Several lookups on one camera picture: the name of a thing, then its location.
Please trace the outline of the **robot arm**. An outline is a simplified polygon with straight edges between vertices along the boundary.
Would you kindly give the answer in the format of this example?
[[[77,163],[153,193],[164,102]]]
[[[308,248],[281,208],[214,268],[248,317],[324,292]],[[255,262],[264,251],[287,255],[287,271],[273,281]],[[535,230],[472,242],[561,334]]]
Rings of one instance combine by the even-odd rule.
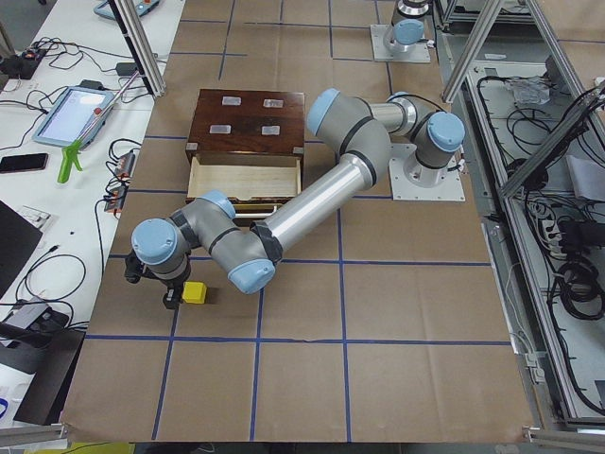
[[[306,126],[337,152],[333,168],[247,231],[235,225],[235,209],[218,190],[195,198],[168,218],[142,221],[131,234],[126,280],[161,282],[166,287],[164,305],[175,309],[190,276],[190,253],[203,248],[236,288],[256,293],[273,278],[284,252],[387,173],[391,136],[403,136],[415,146],[415,163],[421,169],[442,173],[465,138],[458,116],[406,92],[370,104],[327,89],[311,106]]]
[[[395,2],[390,25],[383,38],[386,49],[403,54],[418,44],[424,36],[423,17],[429,11],[428,0],[398,0]]]

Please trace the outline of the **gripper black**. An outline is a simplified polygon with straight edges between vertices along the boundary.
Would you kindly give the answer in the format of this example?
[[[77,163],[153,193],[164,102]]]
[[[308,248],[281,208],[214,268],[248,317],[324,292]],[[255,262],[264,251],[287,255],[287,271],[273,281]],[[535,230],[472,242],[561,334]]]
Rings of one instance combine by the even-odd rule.
[[[184,284],[190,273],[191,266],[188,255],[184,258],[182,264],[177,267],[176,274],[170,277],[164,274],[156,275],[135,253],[129,253],[125,258],[124,277],[129,283],[137,284],[141,279],[149,279],[159,281],[166,286],[163,303],[167,309],[178,309],[183,303]]]

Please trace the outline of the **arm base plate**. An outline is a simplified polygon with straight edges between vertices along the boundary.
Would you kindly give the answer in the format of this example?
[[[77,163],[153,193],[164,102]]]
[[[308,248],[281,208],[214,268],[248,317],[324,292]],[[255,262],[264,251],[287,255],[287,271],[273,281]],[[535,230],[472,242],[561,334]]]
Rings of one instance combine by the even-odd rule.
[[[389,161],[389,181],[395,201],[465,201],[455,155],[441,169],[423,166],[416,158],[412,144],[392,144]]]
[[[374,61],[430,63],[429,49],[426,43],[401,44],[394,35],[391,25],[370,25],[372,53]]]

